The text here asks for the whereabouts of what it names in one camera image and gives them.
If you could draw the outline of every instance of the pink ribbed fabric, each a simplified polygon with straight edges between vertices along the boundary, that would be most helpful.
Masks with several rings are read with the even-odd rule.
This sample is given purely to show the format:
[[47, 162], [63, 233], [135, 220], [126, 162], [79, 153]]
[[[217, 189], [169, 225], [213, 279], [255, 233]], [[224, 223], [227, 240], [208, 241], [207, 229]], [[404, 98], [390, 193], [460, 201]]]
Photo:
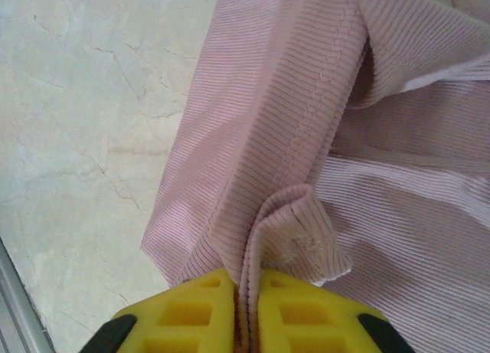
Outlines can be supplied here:
[[339, 245], [328, 288], [420, 352], [490, 351], [489, 22], [488, 0], [219, 0], [143, 249], [172, 286], [227, 268], [241, 351], [260, 269], [334, 280]]

